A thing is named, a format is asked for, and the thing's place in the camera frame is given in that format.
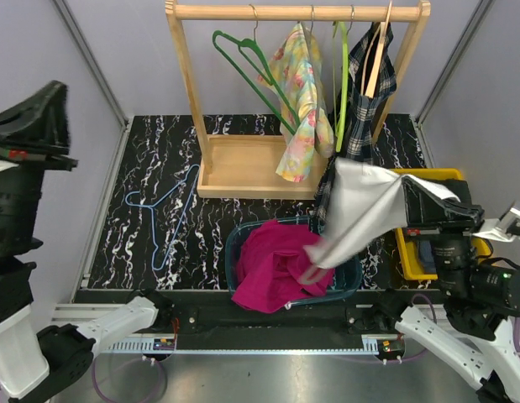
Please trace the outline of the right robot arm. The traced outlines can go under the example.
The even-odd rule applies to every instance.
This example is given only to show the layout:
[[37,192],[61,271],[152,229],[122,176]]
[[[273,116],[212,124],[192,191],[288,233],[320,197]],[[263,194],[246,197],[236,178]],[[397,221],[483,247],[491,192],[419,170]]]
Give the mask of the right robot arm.
[[430,242],[449,324],[475,346],[438,328],[394,290],[375,305],[373,325],[418,341],[455,369],[479,401],[520,402],[520,342],[513,323],[520,317],[520,265],[479,256],[471,243],[473,237],[520,241],[520,202],[486,220],[481,206],[462,203],[448,188],[413,175],[397,177],[386,194],[402,196],[407,234]]

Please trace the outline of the black knitted cloth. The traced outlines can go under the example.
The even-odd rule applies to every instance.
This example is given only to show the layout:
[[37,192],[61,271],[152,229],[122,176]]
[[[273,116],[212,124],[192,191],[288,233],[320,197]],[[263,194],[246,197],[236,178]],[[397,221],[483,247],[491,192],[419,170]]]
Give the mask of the black knitted cloth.
[[425,187],[433,194],[433,199],[440,206],[472,205],[472,198],[466,181],[456,179],[426,181]]

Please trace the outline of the light blue plastic hanger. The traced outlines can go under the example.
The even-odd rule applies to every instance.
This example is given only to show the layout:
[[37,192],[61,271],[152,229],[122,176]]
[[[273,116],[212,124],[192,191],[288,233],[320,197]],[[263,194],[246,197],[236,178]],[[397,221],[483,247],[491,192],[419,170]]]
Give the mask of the light blue plastic hanger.
[[141,191],[130,191],[123,201],[150,216],[150,239],[152,243],[150,269],[156,273],[168,266],[175,250],[176,240],[186,215],[192,206],[199,179],[199,164],[191,165],[182,178],[158,199],[147,202]]

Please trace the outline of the grey plastic hanger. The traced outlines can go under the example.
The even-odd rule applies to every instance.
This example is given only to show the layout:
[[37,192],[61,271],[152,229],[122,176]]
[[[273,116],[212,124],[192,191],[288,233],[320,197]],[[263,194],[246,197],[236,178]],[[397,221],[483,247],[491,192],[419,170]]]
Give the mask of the grey plastic hanger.
[[330,271],[331,269],[324,269],[317,267],[316,265],[311,265],[300,276],[298,281],[301,285],[313,285],[321,281],[327,274],[330,273]]

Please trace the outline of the dark blue folded cloth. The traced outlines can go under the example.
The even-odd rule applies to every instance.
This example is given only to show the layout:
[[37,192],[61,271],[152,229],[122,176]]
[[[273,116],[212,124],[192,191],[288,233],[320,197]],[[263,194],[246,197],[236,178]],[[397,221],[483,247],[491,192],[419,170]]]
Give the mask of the dark blue folded cloth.
[[424,274],[436,274],[436,267],[429,241],[418,241],[418,261],[423,268]]

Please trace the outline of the wooden hanger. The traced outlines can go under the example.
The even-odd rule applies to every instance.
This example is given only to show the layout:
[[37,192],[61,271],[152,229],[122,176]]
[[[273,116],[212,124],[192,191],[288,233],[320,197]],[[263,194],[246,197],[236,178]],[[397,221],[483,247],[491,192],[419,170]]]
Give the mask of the wooden hanger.
[[378,23],[376,31],[366,51],[364,75],[361,82],[361,92],[369,98],[375,95],[376,83],[381,67],[381,58],[385,47],[386,33],[390,23],[392,1],[388,3],[386,18]]

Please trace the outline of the magenta pleated skirt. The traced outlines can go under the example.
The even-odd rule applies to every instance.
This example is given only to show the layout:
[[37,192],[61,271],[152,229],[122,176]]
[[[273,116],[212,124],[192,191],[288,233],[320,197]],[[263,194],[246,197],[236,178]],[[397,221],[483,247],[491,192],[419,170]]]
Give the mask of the magenta pleated skirt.
[[306,224],[270,220],[253,230],[240,250],[232,301],[244,309],[271,314],[289,302],[326,296],[334,282],[333,269],[314,284],[300,282],[311,266],[305,248],[319,239]]

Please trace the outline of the white skirt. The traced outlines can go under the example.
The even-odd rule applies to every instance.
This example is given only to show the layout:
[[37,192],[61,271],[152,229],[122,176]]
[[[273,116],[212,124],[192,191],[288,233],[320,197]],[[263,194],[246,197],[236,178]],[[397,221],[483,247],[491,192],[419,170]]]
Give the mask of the white skirt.
[[438,201],[459,198],[447,187],[378,166],[337,158],[326,224],[317,243],[305,248],[313,266],[332,269],[373,239],[408,226],[405,184],[429,191]]

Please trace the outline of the pastel floral skirt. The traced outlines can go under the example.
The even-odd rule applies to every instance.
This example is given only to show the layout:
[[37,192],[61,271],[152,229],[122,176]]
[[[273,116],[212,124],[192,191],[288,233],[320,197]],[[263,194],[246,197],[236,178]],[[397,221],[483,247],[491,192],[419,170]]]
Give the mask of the pastel floral skirt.
[[286,149],[276,173],[286,181],[302,182],[310,174],[313,156],[334,152],[334,130],[328,120],[323,96],[322,56],[311,31],[298,23],[271,57],[257,82],[274,92],[280,102],[280,133]]

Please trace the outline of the lime green plastic hanger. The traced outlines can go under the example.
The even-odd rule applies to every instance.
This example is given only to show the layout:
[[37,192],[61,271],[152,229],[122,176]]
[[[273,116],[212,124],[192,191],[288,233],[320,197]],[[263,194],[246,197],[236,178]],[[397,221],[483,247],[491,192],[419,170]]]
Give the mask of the lime green plastic hanger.
[[336,137],[335,152],[339,153],[342,149],[343,143],[344,126],[346,120],[347,96],[349,88],[349,41],[347,38],[347,29],[345,28],[344,22],[334,23],[333,38],[336,37],[336,34],[340,34],[342,58],[341,87],[339,91],[339,98],[334,99],[334,108],[336,110],[336,113],[334,115]]

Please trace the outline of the yellow plastic tray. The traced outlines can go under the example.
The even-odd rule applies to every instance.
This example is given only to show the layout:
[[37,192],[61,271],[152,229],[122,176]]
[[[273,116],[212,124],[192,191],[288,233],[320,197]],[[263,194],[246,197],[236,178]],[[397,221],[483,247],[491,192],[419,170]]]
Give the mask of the yellow plastic tray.
[[[417,168],[417,169],[394,169],[398,175],[412,175],[422,181],[443,181],[457,179],[465,181],[459,170],[454,168]],[[395,230],[397,247],[401,259],[403,278],[411,281],[436,280],[437,274],[428,275],[423,273],[423,268],[418,261],[418,242],[404,243],[404,228]]]

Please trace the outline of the teal transparent plastic basin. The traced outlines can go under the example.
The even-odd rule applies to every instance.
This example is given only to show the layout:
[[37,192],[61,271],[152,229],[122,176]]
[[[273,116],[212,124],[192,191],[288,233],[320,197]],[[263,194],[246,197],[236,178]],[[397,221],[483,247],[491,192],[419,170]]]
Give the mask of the teal transparent plastic basin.
[[[309,229],[309,216],[299,217],[285,217],[276,220],[285,224],[306,224]],[[240,256],[240,250],[251,232],[259,228],[262,224],[270,220],[246,222],[238,225],[228,236],[225,244],[225,274],[228,284],[228,292],[231,298],[236,291],[237,277],[235,273],[236,264]],[[334,282],[328,288],[327,294],[324,297],[310,297],[294,302],[289,302],[285,305],[286,309],[293,306],[316,304],[328,301],[338,301],[352,296],[359,288],[362,282],[363,273],[358,257],[353,257],[338,267],[334,268]]]

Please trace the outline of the navy plaid skirt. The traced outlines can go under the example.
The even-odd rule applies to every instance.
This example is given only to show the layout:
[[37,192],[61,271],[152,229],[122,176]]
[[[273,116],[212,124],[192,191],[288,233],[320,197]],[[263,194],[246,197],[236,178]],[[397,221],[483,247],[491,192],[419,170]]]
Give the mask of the navy plaid skirt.
[[370,80],[376,47],[379,41],[380,25],[373,23],[360,41],[349,52],[348,95],[341,150],[330,157],[318,183],[314,208],[309,218],[309,229],[320,234],[326,223],[326,213],[331,190],[335,182],[334,161],[337,157],[365,162],[373,162],[372,122],[377,110],[397,89],[397,77],[394,66],[388,56],[388,47],[393,41],[391,26],[386,27],[384,48],[379,64],[374,96],[365,94]]

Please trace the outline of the wooden clothes rack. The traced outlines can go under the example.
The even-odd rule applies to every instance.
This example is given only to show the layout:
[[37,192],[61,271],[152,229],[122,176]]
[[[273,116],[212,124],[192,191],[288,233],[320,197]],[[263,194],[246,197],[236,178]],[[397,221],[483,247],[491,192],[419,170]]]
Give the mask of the wooden clothes rack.
[[210,134],[207,132],[197,91],[192,59],[186,43],[183,21],[320,21],[392,22],[408,25],[398,62],[408,65],[418,46],[421,32],[431,13],[431,3],[421,1],[414,7],[358,6],[273,6],[186,5],[165,3],[172,39],[191,109],[202,159],[197,192],[204,198],[310,200],[326,160],[313,156],[309,178],[292,182],[275,173],[276,158],[282,156],[280,135]]

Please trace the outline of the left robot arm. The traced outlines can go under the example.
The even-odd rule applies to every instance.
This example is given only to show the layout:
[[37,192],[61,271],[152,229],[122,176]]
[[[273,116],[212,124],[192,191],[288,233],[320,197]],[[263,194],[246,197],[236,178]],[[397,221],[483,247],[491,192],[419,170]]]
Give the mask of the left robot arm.
[[0,112],[0,389],[12,402],[46,402],[76,383],[94,359],[140,330],[164,332],[172,304],[142,290],[125,305],[79,325],[32,327],[29,278],[21,256],[41,246],[34,225],[45,173],[73,170],[67,85],[50,81]]

